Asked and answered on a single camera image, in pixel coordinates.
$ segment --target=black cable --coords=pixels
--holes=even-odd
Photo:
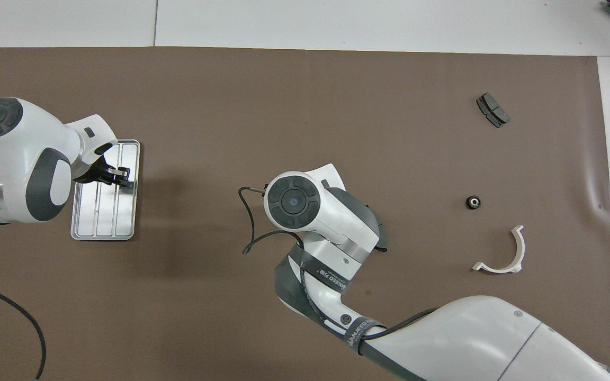
[[[37,375],[34,377],[34,379],[39,379],[41,377],[41,374],[44,372],[44,364],[46,364],[46,340],[44,340],[44,334],[41,333],[41,327],[39,327],[39,323],[34,320],[32,315],[29,312],[25,311],[25,309],[22,308],[18,303],[12,301],[6,296],[3,296],[2,294],[0,294],[0,299],[4,302],[7,302],[10,306],[22,313],[25,318],[27,318],[27,320],[32,323],[34,329],[37,331],[37,335],[39,335],[39,343],[41,344],[41,361],[39,363],[39,371],[37,371]]]
[[[373,340],[373,339],[377,339],[377,338],[381,338],[385,335],[389,335],[390,333],[393,333],[394,331],[400,330],[401,328],[406,327],[407,325],[413,323],[414,321],[423,318],[423,316],[427,316],[428,314],[433,313],[434,311],[436,311],[436,309],[426,309],[425,311],[421,311],[417,314],[414,314],[414,316],[411,316],[410,318],[402,321],[401,323],[395,325],[392,328],[387,328],[387,330],[384,330],[382,332],[378,332],[375,333],[373,335],[366,335],[364,336],[364,340]]]
[[[300,246],[301,249],[305,248],[305,245],[303,244],[303,240],[300,239],[298,234],[295,234],[295,232],[271,231],[271,232],[262,234],[262,236],[256,238],[256,222],[254,221],[254,214],[251,212],[251,208],[249,207],[249,204],[246,202],[244,195],[242,195],[242,191],[252,191],[252,192],[256,192],[256,193],[261,193],[262,195],[265,194],[264,190],[251,188],[250,186],[242,186],[242,188],[239,189],[239,198],[241,199],[241,202],[244,203],[244,206],[246,207],[246,212],[248,212],[249,219],[251,220],[251,242],[249,242],[249,244],[247,244],[247,246],[244,247],[244,250],[241,251],[242,254],[244,254],[244,255],[248,254],[249,251],[251,251],[251,248],[254,246],[254,244],[257,244],[262,239],[265,239],[265,238],[267,238],[271,235],[275,235],[275,234],[288,234],[288,235],[292,236],[293,238],[295,238],[295,240],[298,242],[298,246]]]

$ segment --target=black clip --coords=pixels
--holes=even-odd
[[[477,99],[477,106],[479,106],[481,113],[489,119],[489,122],[493,123],[497,128],[510,121],[510,116],[503,111],[503,108],[498,105],[498,102],[489,93]]]

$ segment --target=brown table surface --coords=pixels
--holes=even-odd
[[[494,128],[490,92],[512,118]],[[380,215],[344,302],[394,325],[498,296],[610,365],[610,197],[596,58],[219,48],[0,49],[0,97],[63,122],[97,113],[142,144],[135,236],[70,238],[71,207],[0,227],[0,292],[48,342],[43,379],[394,379],[286,309],[249,254],[237,189],[332,162]],[[479,195],[482,207],[465,208]],[[271,230],[249,195],[259,233]],[[505,266],[510,229],[527,251]],[[0,302],[0,379],[31,379],[34,330]]]

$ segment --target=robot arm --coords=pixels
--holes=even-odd
[[[393,328],[341,302],[381,241],[375,215],[346,192],[329,164],[289,171],[266,189],[277,227],[304,232],[274,271],[279,299],[403,379],[608,381],[600,364],[533,316],[496,297],[472,296],[424,311]]]
[[[128,169],[102,156],[116,137],[98,115],[63,124],[38,106],[0,99],[0,224],[44,222],[60,213],[72,180],[127,186]]]

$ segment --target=silver tray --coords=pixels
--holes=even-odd
[[[104,154],[107,164],[131,169],[133,189],[102,183],[75,184],[70,235],[80,241],[126,241],[136,225],[140,142],[117,140]]]

